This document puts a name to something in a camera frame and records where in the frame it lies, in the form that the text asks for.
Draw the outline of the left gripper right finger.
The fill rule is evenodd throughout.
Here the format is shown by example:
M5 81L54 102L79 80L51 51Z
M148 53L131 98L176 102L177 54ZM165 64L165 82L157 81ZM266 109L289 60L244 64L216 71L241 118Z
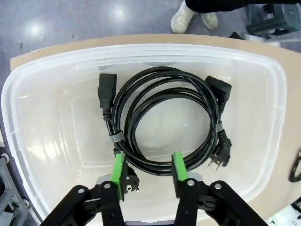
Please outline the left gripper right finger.
M179 204L175 226L195 226L203 210L219 226L264 226L265 221L224 181L206 185L190 178L180 152L172 154L171 175Z

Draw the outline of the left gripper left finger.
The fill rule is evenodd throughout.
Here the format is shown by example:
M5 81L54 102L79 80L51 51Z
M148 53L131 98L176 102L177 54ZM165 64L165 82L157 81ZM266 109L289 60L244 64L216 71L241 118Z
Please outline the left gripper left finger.
M88 189L74 186L42 221L43 226L86 226L98 213L104 226L124 226L119 202L124 201L127 163L124 153L115 155L112 174Z

